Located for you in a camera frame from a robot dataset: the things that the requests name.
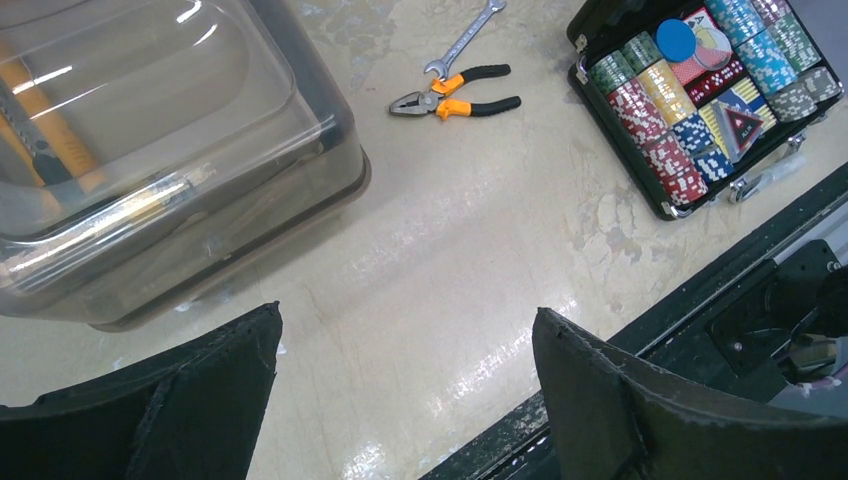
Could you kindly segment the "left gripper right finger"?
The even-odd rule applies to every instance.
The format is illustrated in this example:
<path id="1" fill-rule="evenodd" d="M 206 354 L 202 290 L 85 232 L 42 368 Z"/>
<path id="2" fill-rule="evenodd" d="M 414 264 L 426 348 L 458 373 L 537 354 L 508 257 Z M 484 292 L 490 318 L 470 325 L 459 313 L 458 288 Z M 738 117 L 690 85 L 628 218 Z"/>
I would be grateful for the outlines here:
<path id="1" fill-rule="evenodd" d="M 843 479 L 847 423 L 685 379 L 550 308 L 535 366 L 565 479 Z"/>

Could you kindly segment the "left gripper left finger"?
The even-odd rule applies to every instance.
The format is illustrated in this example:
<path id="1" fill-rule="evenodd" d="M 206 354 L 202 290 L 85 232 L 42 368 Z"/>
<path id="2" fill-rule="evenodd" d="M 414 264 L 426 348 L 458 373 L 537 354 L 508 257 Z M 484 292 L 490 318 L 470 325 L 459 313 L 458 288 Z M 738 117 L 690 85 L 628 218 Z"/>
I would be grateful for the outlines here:
<path id="1" fill-rule="evenodd" d="M 283 319 L 263 304 L 191 341 L 1 410 L 5 479 L 243 479 Z"/>

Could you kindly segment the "red triangle dealer marker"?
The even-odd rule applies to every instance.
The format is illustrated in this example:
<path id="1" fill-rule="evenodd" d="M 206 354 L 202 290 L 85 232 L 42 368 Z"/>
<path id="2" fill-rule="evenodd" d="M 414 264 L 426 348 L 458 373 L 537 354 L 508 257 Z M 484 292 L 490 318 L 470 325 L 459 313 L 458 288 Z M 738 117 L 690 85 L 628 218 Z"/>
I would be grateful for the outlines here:
<path id="1" fill-rule="evenodd" d="M 714 102 L 710 107 L 726 147 L 727 157 L 733 164 L 739 163 L 762 135 L 764 119 L 756 113 L 723 102 Z"/>

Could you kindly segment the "black poker case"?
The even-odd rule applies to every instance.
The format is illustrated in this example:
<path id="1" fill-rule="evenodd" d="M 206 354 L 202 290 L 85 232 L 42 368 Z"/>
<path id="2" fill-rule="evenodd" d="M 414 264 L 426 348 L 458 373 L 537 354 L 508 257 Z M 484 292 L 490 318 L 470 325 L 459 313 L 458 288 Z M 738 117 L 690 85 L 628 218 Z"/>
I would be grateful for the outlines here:
<path id="1" fill-rule="evenodd" d="M 667 19 L 683 19 L 701 7 L 705 1 L 586 1 L 566 29 L 567 39 L 575 48 L 578 58 L 571 67 L 569 79 L 585 102 L 597 125 L 620 163 L 641 190 L 648 204 L 661 215 L 674 218 L 686 217 L 692 210 L 732 191 L 738 200 L 749 198 L 753 191 L 765 184 L 764 178 L 751 179 L 750 170 L 760 164 L 779 147 L 794 151 L 800 147 L 805 130 L 823 120 L 831 109 L 844 97 L 845 89 L 822 49 L 811 35 L 810 29 L 800 19 L 797 11 L 789 4 L 807 35 L 819 51 L 822 60 L 801 76 L 800 84 L 806 88 L 816 103 L 816 111 L 798 121 L 780 122 L 766 133 L 762 133 L 753 147 L 734 166 L 727 178 L 708 184 L 708 193 L 701 199 L 685 206 L 675 206 L 643 162 L 637 147 L 628 138 L 604 95 L 592 81 L 589 70 L 601 58 L 615 50 L 621 51 L 624 44 L 641 32 L 653 39 L 657 27 Z"/>

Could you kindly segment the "yellow blue card deck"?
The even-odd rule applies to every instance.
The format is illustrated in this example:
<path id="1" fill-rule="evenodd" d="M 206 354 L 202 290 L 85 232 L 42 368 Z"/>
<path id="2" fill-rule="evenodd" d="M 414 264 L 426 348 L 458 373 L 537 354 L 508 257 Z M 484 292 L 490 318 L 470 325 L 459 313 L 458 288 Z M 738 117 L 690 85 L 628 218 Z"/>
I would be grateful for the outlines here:
<path id="1" fill-rule="evenodd" d="M 749 76 L 743 77 L 698 110 L 698 113 L 715 137 L 716 144 L 721 148 L 725 156 L 729 156 L 728 149 L 712 108 L 712 104 L 716 102 L 759 115 L 764 121 L 762 129 L 764 133 L 777 125 L 777 119 L 768 106 L 765 97 Z"/>

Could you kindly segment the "clear round disc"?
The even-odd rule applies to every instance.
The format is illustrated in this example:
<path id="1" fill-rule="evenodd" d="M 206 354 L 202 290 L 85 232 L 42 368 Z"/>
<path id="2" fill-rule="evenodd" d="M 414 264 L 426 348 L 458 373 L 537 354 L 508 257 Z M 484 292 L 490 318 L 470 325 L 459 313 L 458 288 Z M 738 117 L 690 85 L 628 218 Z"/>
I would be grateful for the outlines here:
<path id="1" fill-rule="evenodd" d="M 730 40 L 720 30 L 699 27 L 694 31 L 696 48 L 694 59 L 703 69 L 717 71 L 724 68 L 732 59 L 733 49 Z"/>

